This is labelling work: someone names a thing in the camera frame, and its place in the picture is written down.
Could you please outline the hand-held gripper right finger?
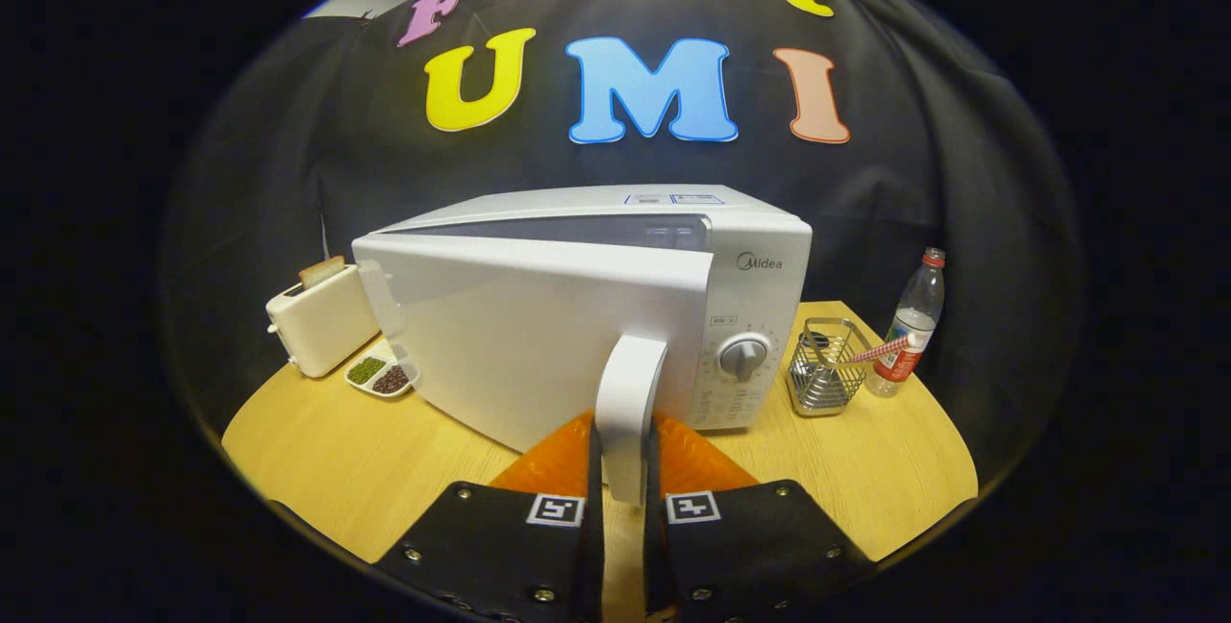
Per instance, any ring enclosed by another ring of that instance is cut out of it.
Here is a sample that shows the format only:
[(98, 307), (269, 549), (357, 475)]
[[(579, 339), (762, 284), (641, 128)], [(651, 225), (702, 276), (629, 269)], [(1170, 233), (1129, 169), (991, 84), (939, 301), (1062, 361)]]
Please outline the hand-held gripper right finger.
[(655, 414), (643, 580), (650, 622), (817, 622), (875, 564), (792, 479), (761, 481)]

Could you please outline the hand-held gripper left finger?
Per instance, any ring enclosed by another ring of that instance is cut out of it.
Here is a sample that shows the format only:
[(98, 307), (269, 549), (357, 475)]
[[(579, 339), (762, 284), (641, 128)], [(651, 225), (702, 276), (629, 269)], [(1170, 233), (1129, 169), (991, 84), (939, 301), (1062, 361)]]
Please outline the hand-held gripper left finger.
[(484, 484), (458, 480), (372, 565), (465, 622), (598, 622), (599, 442), (586, 410)]

